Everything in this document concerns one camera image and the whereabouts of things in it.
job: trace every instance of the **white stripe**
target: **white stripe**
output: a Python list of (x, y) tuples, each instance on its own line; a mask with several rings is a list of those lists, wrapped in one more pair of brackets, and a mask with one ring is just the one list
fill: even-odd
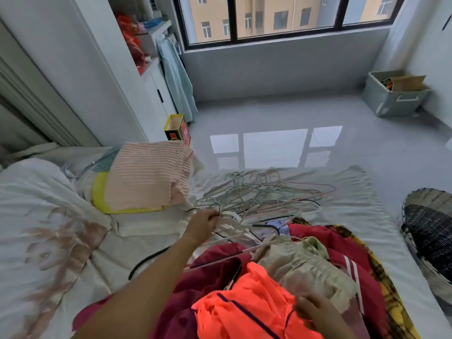
[(358, 290), (359, 310), (364, 315), (363, 296), (361, 295), (361, 287), (359, 286), (358, 267), (356, 266), (356, 263), (353, 261), (352, 261), (352, 264), (353, 264), (353, 270), (355, 272), (356, 288)]
[(348, 257), (346, 255), (343, 255), (343, 257), (345, 258), (345, 264), (347, 265), (348, 275), (353, 279), (352, 269), (350, 268), (350, 261), (348, 260)]

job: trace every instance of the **hand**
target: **hand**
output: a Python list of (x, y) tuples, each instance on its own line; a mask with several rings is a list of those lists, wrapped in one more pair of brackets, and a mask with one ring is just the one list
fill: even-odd
[(356, 339), (336, 307), (322, 295), (298, 296), (293, 309), (305, 320), (307, 328), (319, 332), (325, 339)]
[(182, 239), (199, 247), (212, 236), (212, 231), (220, 222), (220, 214), (215, 209), (200, 209), (190, 219)]

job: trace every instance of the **glossy tile floor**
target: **glossy tile floor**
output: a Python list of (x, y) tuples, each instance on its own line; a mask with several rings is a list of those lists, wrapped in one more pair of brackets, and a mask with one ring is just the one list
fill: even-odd
[(452, 130), (427, 113), (377, 118), (358, 92), (198, 108), (190, 133), (196, 155), (212, 170), (358, 164), (393, 216), (400, 216), (404, 198), (415, 189), (452, 192), (452, 151), (446, 148)]

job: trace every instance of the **folded towel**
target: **folded towel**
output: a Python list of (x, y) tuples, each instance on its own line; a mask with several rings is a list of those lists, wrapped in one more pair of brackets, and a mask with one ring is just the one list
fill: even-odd
[(105, 202), (115, 211), (182, 203), (190, 192), (192, 156), (183, 141), (127, 143), (110, 169)]

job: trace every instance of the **yellow plaid fabric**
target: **yellow plaid fabric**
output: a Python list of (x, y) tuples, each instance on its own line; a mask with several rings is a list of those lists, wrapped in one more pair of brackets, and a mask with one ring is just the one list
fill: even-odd
[[(301, 218), (294, 219), (293, 223), (308, 225), (310, 224)], [(343, 238), (350, 238), (358, 245), (363, 246), (369, 255), (369, 263), (371, 266), (371, 275), (380, 284), (381, 293), (385, 299), (386, 311), (388, 313), (389, 333), (388, 338), (393, 339), (420, 339), (418, 332), (410, 319), (410, 316), (403, 306), (402, 300), (392, 283), (381, 262), (369, 247), (364, 244), (358, 237), (344, 226), (330, 225), (328, 228), (335, 230)]]

